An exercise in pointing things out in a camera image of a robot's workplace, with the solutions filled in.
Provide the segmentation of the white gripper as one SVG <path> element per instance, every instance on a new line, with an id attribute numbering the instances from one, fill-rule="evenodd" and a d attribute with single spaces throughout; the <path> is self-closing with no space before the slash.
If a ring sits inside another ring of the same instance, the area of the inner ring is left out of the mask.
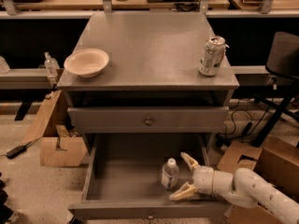
<path id="1" fill-rule="evenodd" d="M 170 201 L 179 201 L 192 197 L 197 191 L 202 194 L 227 194 L 233 190 L 234 176 L 231 173 L 214 170 L 211 167 L 199 166 L 197 160 L 186 152 L 180 153 L 192 174 L 193 184 L 184 183 L 169 196 Z"/>

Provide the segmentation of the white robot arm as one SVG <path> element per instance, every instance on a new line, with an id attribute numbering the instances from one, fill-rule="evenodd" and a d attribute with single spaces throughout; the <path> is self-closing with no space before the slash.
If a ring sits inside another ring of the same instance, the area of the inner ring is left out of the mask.
<path id="1" fill-rule="evenodd" d="M 184 183 L 169 196 L 171 201 L 192 197 L 196 193 L 219 195 L 230 204 L 254 208 L 264 206 L 283 224 L 299 223 L 299 203 L 276 189 L 271 183 L 248 168 L 238 168 L 228 173 L 200 165 L 185 152 L 180 156 L 192 172 L 192 183 Z"/>

